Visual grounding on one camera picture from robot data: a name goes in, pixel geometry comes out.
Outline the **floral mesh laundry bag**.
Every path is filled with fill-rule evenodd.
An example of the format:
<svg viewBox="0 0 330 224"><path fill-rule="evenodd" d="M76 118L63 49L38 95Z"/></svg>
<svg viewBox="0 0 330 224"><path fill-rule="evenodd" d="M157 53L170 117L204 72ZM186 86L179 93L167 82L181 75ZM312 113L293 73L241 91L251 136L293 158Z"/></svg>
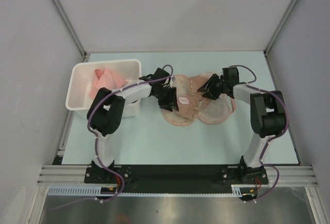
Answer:
<svg viewBox="0 0 330 224"><path fill-rule="evenodd" d="M211 76L210 72L192 77L175 75L172 86L177 90L179 110L162 110L163 118L175 126L187 126L196 119L208 125L226 121L236 110L235 100L225 94L217 100L210 100L197 91Z"/></svg>

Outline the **beige lace bra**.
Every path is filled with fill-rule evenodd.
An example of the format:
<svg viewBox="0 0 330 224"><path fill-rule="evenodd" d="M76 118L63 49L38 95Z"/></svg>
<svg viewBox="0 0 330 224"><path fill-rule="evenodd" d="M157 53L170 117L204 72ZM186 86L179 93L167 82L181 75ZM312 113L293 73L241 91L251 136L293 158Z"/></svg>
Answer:
<svg viewBox="0 0 330 224"><path fill-rule="evenodd" d="M210 100L202 96L197 90L208 79L209 74L201 74L193 77L176 75L172 86L177 88L177 103L179 111L175 113L187 119L194 119L199 112L217 115L223 114L228 109L226 97Z"/></svg>

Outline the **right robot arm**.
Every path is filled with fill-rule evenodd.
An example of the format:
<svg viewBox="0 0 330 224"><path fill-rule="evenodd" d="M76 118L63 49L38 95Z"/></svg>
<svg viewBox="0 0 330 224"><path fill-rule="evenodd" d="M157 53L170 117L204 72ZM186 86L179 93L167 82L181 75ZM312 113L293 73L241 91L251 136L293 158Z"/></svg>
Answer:
<svg viewBox="0 0 330 224"><path fill-rule="evenodd" d="M242 82L238 67L250 71L244 65L231 65L222 69L223 74L212 74L197 91L203 97L217 100L225 94L232 99L250 105L250 121L253 136L247 152L241 157L237 177L243 183L251 183L265 168L263 158L274 139L283 136L289 127L289 118L281 91L267 91L251 85L257 80Z"/></svg>

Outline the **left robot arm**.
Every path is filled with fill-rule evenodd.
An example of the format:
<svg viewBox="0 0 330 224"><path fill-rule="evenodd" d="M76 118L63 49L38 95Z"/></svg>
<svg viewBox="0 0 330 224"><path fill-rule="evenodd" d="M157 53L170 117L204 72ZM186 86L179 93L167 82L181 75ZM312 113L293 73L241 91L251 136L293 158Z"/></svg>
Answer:
<svg viewBox="0 0 330 224"><path fill-rule="evenodd" d="M115 175L118 182L124 183L123 177L113 170L112 165L105 165L99 154L100 139L115 133L119 128L124 108L133 102L154 96L159 108L166 111L178 111L176 88L171 86L174 80L173 67L166 64L157 68L153 74L140 77L135 83L122 88L109 90L101 88L87 113L87 129L95 135L95 163L99 166L96 177L107 183Z"/></svg>

